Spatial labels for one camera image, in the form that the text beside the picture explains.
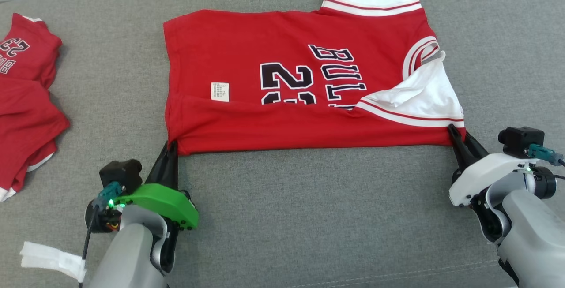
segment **folded red jersey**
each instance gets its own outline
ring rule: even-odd
[[[61,40],[41,19],[14,13],[0,42],[0,202],[57,151],[68,120],[50,101]]]

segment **white label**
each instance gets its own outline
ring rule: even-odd
[[[230,101],[230,84],[213,82],[212,99],[214,101]]]

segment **basketball jersey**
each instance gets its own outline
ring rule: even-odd
[[[18,13],[0,41],[0,202],[53,156],[56,137],[69,127],[48,91],[61,45],[44,21]]]
[[[418,0],[313,12],[202,10],[164,23],[166,124],[181,154],[449,145],[462,109]]]

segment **gray fabric surface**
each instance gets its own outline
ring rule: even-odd
[[[137,158],[145,177],[166,139],[162,23],[202,8],[310,11],[322,0],[31,0],[0,4],[41,17],[64,43],[53,97],[71,121],[59,152],[0,204],[0,287],[73,287],[20,268],[24,240],[80,254],[98,170]],[[538,127],[565,151],[565,0],[421,0],[447,57],[470,132]],[[468,209],[451,206],[448,147],[282,150],[184,157],[200,226],[178,240],[172,288],[484,288],[513,282]],[[565,217],[565,188],[547,201]],[[111,242],[91,239],[87,283]]]

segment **jersey sleeve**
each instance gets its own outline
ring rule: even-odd
[[[463,112],[443,67],[426,63],[393,89],[351,111],[323,105],[251,105],[169,93],[169,142],[179,153],[298,148],[450,145],[446,127],[465,133]]]
[[[388,19],[390,39],[404,45],[402,53],[402,80],[412,75],[422,61],[439,51],[436,34],[428,25],[426,13],[419,0],[324,0],[321,13],[351,15],[359,22],[382,26]]]

